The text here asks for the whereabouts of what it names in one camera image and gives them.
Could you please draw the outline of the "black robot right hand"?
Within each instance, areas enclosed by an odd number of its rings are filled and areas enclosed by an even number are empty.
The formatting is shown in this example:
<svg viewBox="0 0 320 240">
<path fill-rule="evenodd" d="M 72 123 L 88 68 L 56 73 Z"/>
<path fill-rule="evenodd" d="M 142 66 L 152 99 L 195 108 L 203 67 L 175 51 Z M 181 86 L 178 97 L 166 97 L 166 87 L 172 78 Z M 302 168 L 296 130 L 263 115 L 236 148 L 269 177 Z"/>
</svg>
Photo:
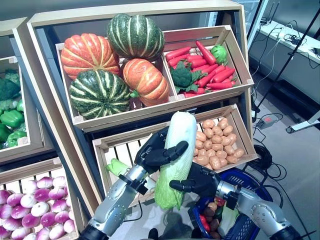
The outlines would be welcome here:
<svg viewBox="0 0 320 240">
<path fill-rule="evenodd" d="M 171 180 L 169 186 L 200 197 L 215 197 L 221 178 L 218 173 L 193 162 L 186 180 Z"/>
</svg>

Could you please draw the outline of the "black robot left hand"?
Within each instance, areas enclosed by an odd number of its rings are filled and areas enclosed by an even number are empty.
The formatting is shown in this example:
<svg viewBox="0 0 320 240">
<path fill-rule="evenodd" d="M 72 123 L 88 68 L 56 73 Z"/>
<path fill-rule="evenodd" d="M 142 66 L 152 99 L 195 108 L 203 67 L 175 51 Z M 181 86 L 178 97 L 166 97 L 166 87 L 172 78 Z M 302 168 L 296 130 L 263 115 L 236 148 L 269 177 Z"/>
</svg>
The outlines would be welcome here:
<svg viewBox="0 0 320 240">
<path fill-rule="evenodd" d="M 165 147 L 165 142 L 169 139 L 168 129 L 166 126 L 153 134 L 136 154 L 134 163 L 143 167 L 148 174 L 153 174 L 161 166 L 177 160 L 189 146 L 187 141 L 182 140 L 173 147 Z"/>
</svg>

